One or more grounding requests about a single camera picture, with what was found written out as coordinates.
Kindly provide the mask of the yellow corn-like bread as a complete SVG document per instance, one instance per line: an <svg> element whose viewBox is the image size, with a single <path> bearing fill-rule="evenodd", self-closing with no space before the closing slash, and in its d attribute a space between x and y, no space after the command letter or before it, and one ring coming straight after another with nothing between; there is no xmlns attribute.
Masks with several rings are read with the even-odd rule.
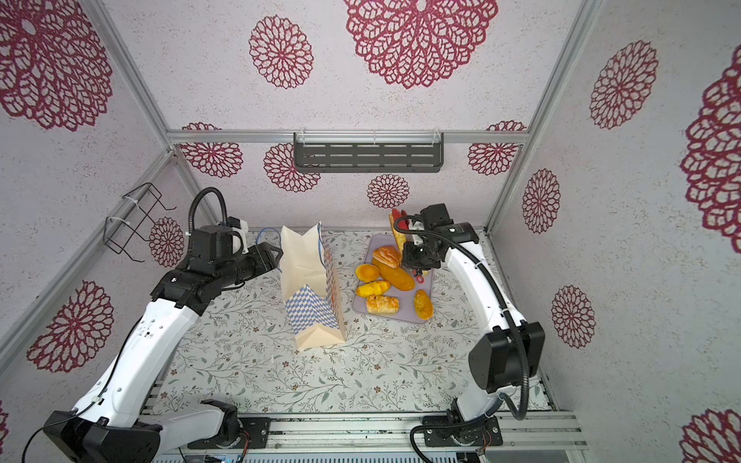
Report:
<svg viewBox="0 0 741 463"><path fill-rule="evenodd" d="M396 241L397 249L402 254L404 245L406 243L406 234L401 233L400 231L397 231L395 228L396 220L399 219L400 217L401 217L401 212L397 210L396 208L393 208L391 213L389 214L389 222L390 222L390 227L392 229L394 239Z"/></svg>

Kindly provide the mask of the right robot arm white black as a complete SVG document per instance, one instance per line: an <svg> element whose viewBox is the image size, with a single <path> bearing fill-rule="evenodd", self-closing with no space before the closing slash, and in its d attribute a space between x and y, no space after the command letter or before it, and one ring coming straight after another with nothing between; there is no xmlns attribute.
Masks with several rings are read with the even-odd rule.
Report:
<svg viewBox="0 0 741 463"><path fill-rule="evenodd" d="M445 204L391 221L407 237L403 264L412 270L445 267L462 288L479 326L480 339L468 354L472 385L453 401L443 429L471 433L502 406L515 420L527 417L531 380L540 366L545 333L528 322L505 295L486 260L480 237L468 223L455 223Z"/></svg>

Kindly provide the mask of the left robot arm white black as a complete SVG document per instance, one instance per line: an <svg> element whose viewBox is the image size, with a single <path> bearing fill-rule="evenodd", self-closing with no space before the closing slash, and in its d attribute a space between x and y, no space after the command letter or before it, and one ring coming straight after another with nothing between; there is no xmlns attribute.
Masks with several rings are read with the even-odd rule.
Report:
<svg viewBox="0 0 741 463"><path fill-rule="evenodd" d="M118 355L70 411L55 411L42 432L73 462L151 462L158 455L208 440L230 448L242 437L235 406L206 399L185 411L144 418L141 410L183 336L224 291L279 266L280 247L249 246L232 221L189 235L182 262L151 293Z"/></svg>

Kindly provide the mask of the small oval orange bread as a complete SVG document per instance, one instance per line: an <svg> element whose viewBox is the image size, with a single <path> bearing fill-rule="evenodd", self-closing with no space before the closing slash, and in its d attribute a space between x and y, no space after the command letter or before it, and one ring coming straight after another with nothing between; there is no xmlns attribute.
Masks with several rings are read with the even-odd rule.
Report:
<svg viewBox="0 0 741 463"><path fill-rule="evenodd" d="M428 294L420 289L416 291L413 298L413 307L416 316L420 320L429 320L434 315L434 306Z"/></svg>

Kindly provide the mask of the blue checkered paper bag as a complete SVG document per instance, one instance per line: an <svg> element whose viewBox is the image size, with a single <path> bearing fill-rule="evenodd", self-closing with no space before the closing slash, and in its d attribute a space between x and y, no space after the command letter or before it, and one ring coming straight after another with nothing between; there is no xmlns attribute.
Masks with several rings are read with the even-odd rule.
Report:
<svg viewBox="0 0 741 463"><path fill-rule="evenodd" d="M283 252L280 284L296 349L342 345L347 341L342 291L322 224L299 233L287 227L272 229Z"/></svg>

